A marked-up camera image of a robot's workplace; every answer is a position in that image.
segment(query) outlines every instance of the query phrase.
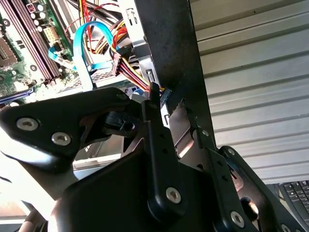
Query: cable connector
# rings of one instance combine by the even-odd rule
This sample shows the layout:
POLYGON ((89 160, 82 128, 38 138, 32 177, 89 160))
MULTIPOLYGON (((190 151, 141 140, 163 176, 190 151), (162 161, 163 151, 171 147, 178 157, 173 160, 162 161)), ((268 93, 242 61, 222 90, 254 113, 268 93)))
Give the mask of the cable connector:
POLYGON ((114 55, 113 62, 112 62, 112 74, 114 76, 118 75, 118 67, 119 67, 119 64, 120 64, 120 60, 121 60, 121 55, 116 52, 115 55, 114 55))
POLYGON ((121 48, 117 49, 117 53, 119 53, 121 55, 121 57, 128 60, 130 58, 131 53, 132 53, 132 47, 131 46, 121 47, 121 48))

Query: wire bundle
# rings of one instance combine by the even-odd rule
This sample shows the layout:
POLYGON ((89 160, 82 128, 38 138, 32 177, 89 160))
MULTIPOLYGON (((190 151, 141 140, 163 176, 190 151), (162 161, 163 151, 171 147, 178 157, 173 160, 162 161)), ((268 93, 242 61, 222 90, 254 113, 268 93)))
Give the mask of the wire bundle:
MULTIPOLYGON (((116 48, 118 42, 121 40, 121 38, 125 36, 127 36, 126 27, 120 28, 113 36, 112 45, 110 47, 110 55, 112 59, 114 59, 114 56, 117 53, 116 48)), ((131 83, 138 86, 143 91, 148 91, 149 82, 146 81, 138 72, 136 72, 124 57, 121 57, 118 71, 120 74, 124 75, 131 83)))
MULTIPOLYGON (((76 2, 75 0, 67 0, 69 3, 71 3, 73 6, 78 7, 80 10, 80 17, 77 20, 81 21, 81 27, 78 28, 75 34, 74 43, 73 43, 73 49, 74 49, 74 63, 76 66, 76 70, 78 71, 80 76, 88 77, 88 79, 91 79, 89 72, 86 67, 84 54, 83 54, 83 43, 82 38, 84 37, 84 32, 88 32, 88 38, 91 43, 91 30, 89 29, 89 26, 93 27, 97 26, 99 29, 102 30, 103 36, 98 41, 97 46, 95 49, 91 48, 90 44, 90 51, 94 52, 95 54, 104 54, 105 51, 109 49, 110 55, 112 57, 112 60, 114 60, 115 64, 118 64, 119 66, 116 67, 115 73, 120 73, 123 76, 125 76, 130 82, 132 82, 134 85, 138 86, 143 91, 148 91, 150 83, 145 80, 137 71, 133 69, 133 67, 129 64, 128 60, 125 57, 120 56, 118 51, 118 44, 124 40, 127 36, 127 29, 125 27, 125 23, 122 18, 119 18, 114 14, 113 12, 107 11, 103 8, 105 5, 114 5, 119 7, 115 3, 105 3, 100 6, 97 6, 93 3, 90 3, 86 0, 78 0, 79 2, 76 2), (89 15, 92 15, 93 17, 97 17, 99 20, 101 20, 103 23, 92 21, 89 22, 89 15)), ((75 23, 77 20, 73 21, 68 28, 66 29, 66 34, 68 32, 68 29, 70 26, 75 23)))

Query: bolt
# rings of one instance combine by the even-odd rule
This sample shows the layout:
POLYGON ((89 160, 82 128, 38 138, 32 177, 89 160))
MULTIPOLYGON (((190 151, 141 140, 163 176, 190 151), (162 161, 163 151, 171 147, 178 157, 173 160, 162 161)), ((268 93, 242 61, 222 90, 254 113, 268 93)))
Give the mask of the bolt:
POLYGON ((168 187, 166 189, 166 197, 175 204, 179 204, 182 200, 182 197, 178 190, 173 187, 168 187))
POLYGON ((118 93, 118 94, 117 94, 117 97, 120 98, 120 99, 122 99, 122 100, 127 99, 126 94, 120 94, 120 93, 118 93))
POLYGON ((235 152, 234 152, 231 148, 228 149, 228 152, 229 152, 232 156, 235 155, 235 152))
POLYGON ((283 229, 284 232, 291 232, 291 230, 284 224, 281 224, 281 228, 283 229))
POLYGON ((203 133, 204 135, 206 135, 206 136, 209 136, 208 132, 205 131, 205 130, 203 130, 202 133, 203 133))
POLYGON ((57 132, 52 135, 52 141, 59 146, 67 146, 71 143, 71 137, 63 132, 57 132))
POLYGON ((30 117, 23 117, 16 122, 19 129, 23 131, 34 131, 39 127, 39 123, 30 117))
POLYGON ((239 213, 237 213, 236 211, 232 211, 231 212, 231 218, 232 221, 240 228, 244 228, 245 227, 245 222, 243 220, 243 218, 241 217, 241 215, 239 213))

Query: capacitor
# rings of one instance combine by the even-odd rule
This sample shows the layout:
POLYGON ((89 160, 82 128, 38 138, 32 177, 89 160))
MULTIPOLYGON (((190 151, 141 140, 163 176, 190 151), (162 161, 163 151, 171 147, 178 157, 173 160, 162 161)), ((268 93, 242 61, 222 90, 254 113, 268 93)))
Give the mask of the capacitor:
POLYGON ((44 26, 44 25, 38 26, 38 27, 37 27, 38 32, 43 32, 43 30, 44 30, 45 28, 47 28, 47 26, 44 26))
POLYGON ((48 17, 47 12, 40 12, 40 18, 45 19, 48 17))
POLYGON ((30 17, 31 17, 32 19, 40 18, 40 13, 38 13, 38 12, 31 13, 31 14, 30 14, 30 17))
POLYGON ((38 9, 39 11, 45 11, 45 10, 46 10, 46 5, 45 5, 45 4, 39 4, 39 5, 37 6, 37 9, 38 9))
POLYGON ((45 24, 45 22, 44 22, 43 19, 35 19, 35 20, 33 21, 33 23, 34 23, 34 25, 36 25, 36 26, 44 25, 44 24, 45 24))

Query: keyboard key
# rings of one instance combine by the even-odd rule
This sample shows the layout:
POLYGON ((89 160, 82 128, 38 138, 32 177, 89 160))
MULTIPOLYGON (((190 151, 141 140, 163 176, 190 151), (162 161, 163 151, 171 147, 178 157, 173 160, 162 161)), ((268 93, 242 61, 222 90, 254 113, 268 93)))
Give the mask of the keyboard key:
POLYGON ((307 199, 307 197, 306 197, 306 195, 305 195, 305 194, 298 194, 298 197, 299 197, 300 199, 304 199, 304 198, 306 198, 306 199, 307 199))
POLYGON ((302 191, 302 190, 303 190, 298 182, 292 182, 292 185, 293 185, 294 190, 295 190, 296 192, 299 192, 299 191, 302 191))
POLYGON ((304 203, 304 202, 309 202, 307 197, 306 197, 306 198, 303 198, 303 199, 300 199, 300 200, 301 200, 302 203, 304 203))
POLYGON ((299 198, 297 195, 291 196, 290 199, 291 201, 299 201, 299 198))
POLYGON ((307 222, 309 223, 309 214, 308 214, 306 208, 304 207, 304 205, 302 204, 302 202, 300 200, 293 201, 293 205, 295 206, 295 209, 298 211, 298 213, 303 218, 303 220, 306 223, 307 222))
POLYGON ((285 188, 285 190, 286 190, 287 192, 290 192, 290 191, 293 191, 293 190, 294 190, 291 184, 284 185, 284 188, 285 188))
POLYGON ((308 187, 308 183, 307 183, 306 180, 300 181, 299 183, 300 183, 301 187, 308 187))
POLYGON ((295 196, 296 192, 295 191, 288 192, 288 195, 289 195, 289 197, 295 196))

